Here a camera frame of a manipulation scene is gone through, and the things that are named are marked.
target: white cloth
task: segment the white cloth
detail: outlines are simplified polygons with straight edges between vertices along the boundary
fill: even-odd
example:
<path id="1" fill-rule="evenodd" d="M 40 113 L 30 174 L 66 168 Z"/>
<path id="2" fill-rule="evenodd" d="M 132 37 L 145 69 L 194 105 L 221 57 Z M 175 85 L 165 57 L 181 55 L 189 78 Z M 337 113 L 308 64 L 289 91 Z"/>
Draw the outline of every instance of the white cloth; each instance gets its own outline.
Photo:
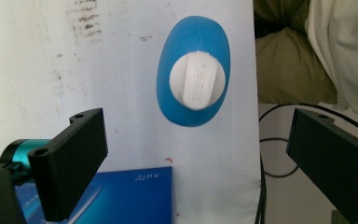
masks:
<path id="1" fill-rule="evenodd" d="M 306 30 L 337 88 L 337 109 L 358 114 L 358 0 L 310 0 Z"/>

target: wire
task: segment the wire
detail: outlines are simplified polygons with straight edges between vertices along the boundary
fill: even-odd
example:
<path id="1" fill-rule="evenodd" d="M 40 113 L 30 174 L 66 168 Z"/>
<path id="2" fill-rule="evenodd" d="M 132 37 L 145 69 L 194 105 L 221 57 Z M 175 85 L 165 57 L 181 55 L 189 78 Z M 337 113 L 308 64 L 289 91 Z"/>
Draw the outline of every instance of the wire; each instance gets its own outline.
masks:
<path id="1" fill-rule="evenodd" d="M 316 108 L 316 109 L 320 109 L 324 112 L 327 112 L 329 114 L 335 115 L 341 119 L 346 120 L 348 123 L 352 124 L 353 126 L 355 126 L 356 128 L 358 128 L 358 122 L 348 118 L 345 115 L 342 115 L 334 110 L 325 108 L 323 106 L 320 105 L 307 105 L 307 104 L 289 104 L 289 105 L 302 105 L 302 106 L 307 106 L 307 107 L 312 107 L 312 108 Z M 261 120 L 268 115 L 269 113 L 271 113 L 272 111 L 280 108 L 280 107 L 284 107 L 284 106 L 289 106 L 289 105 L 276 105 L 274 107 L 272 107 L 270 110 L 268 110 L 267 112 L 265 112 L 259 119 L 258 122 L 261 122 Z M 264 141 L 273 141 L 273 140 L 283 140 L 286 141 L 286 139 L 283 138 L 270 138 L 270 140 L 268 139 L 261 139 L 261 142 Z M 259 198 L 259 202 L 258 202 L 258 206 L 257 206 L 257 212 L 256 212 L 256 217 L 255 217 L 255 224 L 264 224 L 265 223 L 265 215 L 266 215 L 266 206 L 267 206 L 267 185 L 266 185 L 266 175 L 275 177 L 275 178 L 285 178 L 289 175 L 294 174 L 296 171 L 298 170 L 298 166 L 291 171 L 290 173 L 286 174 L 286 175 L 271 175 L 267 172 L 265 172 L 264 170 L 264 165 L 263 165 L 263 159 L 260 155 L 260 171 L 261 171 L 261 190 L 260 190 L 260 198 Z"/>
<path id="2" fill-rule="evenodd" d="M 267 206 L 267 184 L 264 175 L 263 159 L 260 155 L 260 172 L 261 172 L 261 190 L 258 200 L 257 212 L 255 215 L 255 224 L 264 224 L 266 222 L 266 206 Z"/>
<path id="3" fill-rule="evenodd" d="M 260 143 L 263 143 L 263 142 L 268 142 L 268 141 L 283 141 L 283 142 L 288 142 L 287 139 L 285 138 L 280 138 L 280 137 L 272 137 L 272 138 L 263 138 L 260 140 Z M 298 165 L 296 165 L 295 169 L 293 169 L 291 172 L 285 174 L 285 175 L 273 175 L 269 172 L 267 172 L 266 170 L 264 170 L 264 174 L 269 176 L 269 177 L 273 177 L 273 178 L 286 178 L 290 175 L 293 175 L 297 170 L 298 170 Z"/>
<path id="4" fill-rule="evenodd" d="M 347 122 L 349 122 L 351 125 L 355 126 L 356 128 L 358 128 L 358 122 L 353 120 L 353 119 L 350 119 L 348 118 L 347 116 L 343 115 L 343 114 L 340 114 L 332 109 L 328 109 L 326 107 L 323 107 L 323 106 L 320 106 L 320 105 L 307 105 L 307 104 L 292 104 L 292 105 L 303 105 L 303 106 L 307 106 L 307 107 L 312 107 L 312 108 L 316 108 L 316 109 L 320 109 L 324 112 L 327 112 L 329 114 L 332 114 L 332 115 L 335 115 L 341 119 L 344 119 L 346 120 Z M 260 122 L 266 115 L 268 115 L 270 112 L 280 108 L 280 107 L 283 107 L 283 106 L 289 106 L 289 105 L 276 105 L 274 107 L 272 107 L 270 110 L 268 110 L 266 113 L 264 113 L 259 119 L 258 121 Z"/>

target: blue book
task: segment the blue book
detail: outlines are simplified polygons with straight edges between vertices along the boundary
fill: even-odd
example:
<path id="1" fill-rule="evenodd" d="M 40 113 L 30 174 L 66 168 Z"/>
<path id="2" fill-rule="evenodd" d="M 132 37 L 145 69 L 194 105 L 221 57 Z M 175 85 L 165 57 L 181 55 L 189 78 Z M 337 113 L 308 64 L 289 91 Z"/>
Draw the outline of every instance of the blue book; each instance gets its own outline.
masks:
<path id="1" fill-rule="evenodd" d="M 46 223 L 35 185 L 16 192 L 27 223 Z M 98 173 L 59 223 L 171 224 L 172 167 Z"/>

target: white backdrop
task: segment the white backdrop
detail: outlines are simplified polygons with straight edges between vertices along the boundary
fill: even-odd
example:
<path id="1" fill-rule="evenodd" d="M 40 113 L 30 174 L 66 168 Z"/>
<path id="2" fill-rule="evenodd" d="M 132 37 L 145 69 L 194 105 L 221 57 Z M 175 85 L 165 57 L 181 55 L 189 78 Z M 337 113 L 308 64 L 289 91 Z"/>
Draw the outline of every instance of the white backdrop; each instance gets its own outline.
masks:
<path id="1" fill-rule="evenodd" d="M 158 108 L 159 56 L 187 16 L 225 29 L 231 77 L 207 124 L 180 127 Z M 19 138 L 51 138 L 103 107 L 101 171 L 172 166 L 176 223 L 254 223 L 259 196 L 251 0 L 0 1 L 0 154 Z"/>

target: blue silicone object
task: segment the blue silicone object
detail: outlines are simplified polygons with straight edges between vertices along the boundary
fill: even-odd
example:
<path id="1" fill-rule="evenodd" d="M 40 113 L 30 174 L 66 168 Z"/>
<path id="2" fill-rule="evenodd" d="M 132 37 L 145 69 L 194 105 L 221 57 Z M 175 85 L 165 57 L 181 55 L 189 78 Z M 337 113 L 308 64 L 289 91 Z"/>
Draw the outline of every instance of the blue silicone object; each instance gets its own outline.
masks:
<path id="1" fill-rule="evenodd" d="M 202 110 L 191 110 L 174 98 L 170 88 L 173 65 L 189 52 L 207 52 L 222 65 L 226 83 L 220 98 Z M 186 127 L 196 127 L 211 120 L 220 109 L 227 92 L 230 71 L 230 52 L 226 33 L 216 22 L 208 18 L 192 16 L 179 21 L 171 30 L 161 52 L 157 75 L 158 105 L 171 122 Z"/>

